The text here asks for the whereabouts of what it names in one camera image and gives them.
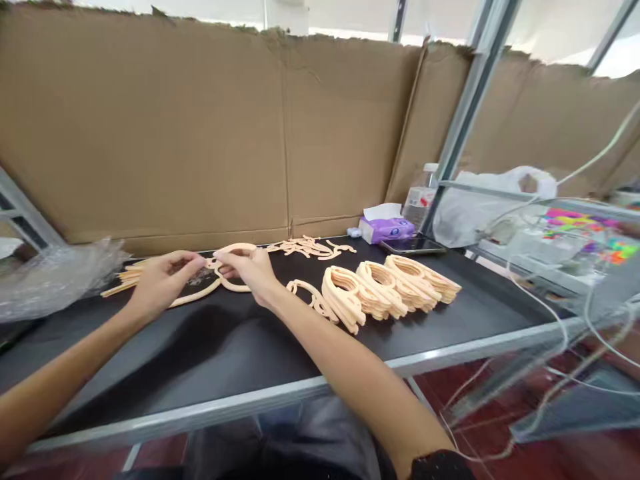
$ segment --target plastic water bottle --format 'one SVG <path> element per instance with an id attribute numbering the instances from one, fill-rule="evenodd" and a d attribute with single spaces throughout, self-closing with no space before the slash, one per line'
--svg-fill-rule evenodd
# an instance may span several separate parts
<path id="1" fill-rule="evenodd" d="M 438 170 L 437 163 L 425 163 L 422 174 L 411 184 L 405 206 L 402 209 L 402 216 L 420 228 L 422 222 L 427 217 L 431 202 L 437 190 L 435 171 Z"/>

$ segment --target red floor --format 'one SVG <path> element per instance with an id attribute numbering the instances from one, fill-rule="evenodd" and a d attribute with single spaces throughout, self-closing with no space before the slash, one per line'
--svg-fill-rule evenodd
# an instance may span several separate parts
<path id="1" fill-rule="evenodd" d="M 508 357 L 498 359 L 508 361 Z M 565 354 L 553 366 L 570 369 L 577 362 Z M 439 413 L 455 390 L 482 365 L 482 361 L 425 373 L 415 377 L 432 408 Z M 488 376 L 480 375 L 478 381 Z M 526 382 L 484 406 L 454 429 L 458 447 L 470 457 L 482 457 L 502 451 L 509 441 L 508 426 L 532 411 L 542 393 L 552 384 L 545 371 L 534 372 Z M 180 465 L 187 436 L 146 442 L 134 468 Z M 47 478 L 51 480 L 108 480 L 119 472 L 128 449 L 84 455 L 36 467 L 12 476 L 13 480 Z M 517 445 L 504 460 L 470 463 L 478 480 L 631 480 L 640 477 L 640 430 L 608 431 L 580 434 L 552 441 Z"/>

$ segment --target wrist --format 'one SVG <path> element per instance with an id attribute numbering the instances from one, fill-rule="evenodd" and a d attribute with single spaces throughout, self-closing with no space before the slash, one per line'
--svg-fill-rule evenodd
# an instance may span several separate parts
<path id="1" fill-rule="evenodd" d="M 261 297 L 264 299 L 264 306 L 277 315 L 276 310 L 278 306 L 283 301 L 286 301 L 286 299 L 291 295 L 291 292 L 287 290 L 284 285 L 279 282 L 274 282 L 274 284 L 268 286 L 268 288 L 265 289 L 265 291 L 261 294 Z"/>
<path id="2" fill-rule="evenodd" d="M 150 312 L 132 305 L 131 302 L 126 304 L 122 310 L 113 317 L 118 323 L 125 323 L 138 329 L 144 328 L 153 318 L 154 316 L 150 314 Z"/>

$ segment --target smartphone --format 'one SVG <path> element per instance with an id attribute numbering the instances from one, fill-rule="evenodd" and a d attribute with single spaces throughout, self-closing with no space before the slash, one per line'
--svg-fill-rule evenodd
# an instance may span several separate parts
<path id="1" fill-rule="evenodd" d="M 414 237 L 406 240 L 382 240 L 382 248 L 396 255 L 421 255 L 423 253 L 440 253 L 447 248 L 426 237 Z"/>

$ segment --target black table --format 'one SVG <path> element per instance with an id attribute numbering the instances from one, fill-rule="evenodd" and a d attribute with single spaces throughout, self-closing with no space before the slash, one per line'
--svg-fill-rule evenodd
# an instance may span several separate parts
<path id="1" fill-rule="evenodd" d="M 355 271 L 364 260 L 384 263 L 386 252 L 361 239 L 335 241 L 354 246 L 357 253 L 319 261 L 275 252 L 271 261 L 276 276 L 284 284 L 300 279 L 320 289 L 329 265 Z M 456 252 L 415 258 L 463 290 L 451 305 L 438 304 L 429 314 L 414 312 L 400 321 L 367 318 L 357 339 L 398 374 L 408 377 L 560 338 L 549 312 L 508 279 Z M 126 291 L 108 299 L 83 299 L 50 316 L 0 357 L 0 392 L 96 329 L 130 295 Z M 577 319 L 564 322 L 579 327 Z M 136 335 L 29 451 L 134 444 L 327 390 L 306 352 L 275 316 L 250 293 L 219 287 L 200 301 L 166 311 Z"/>

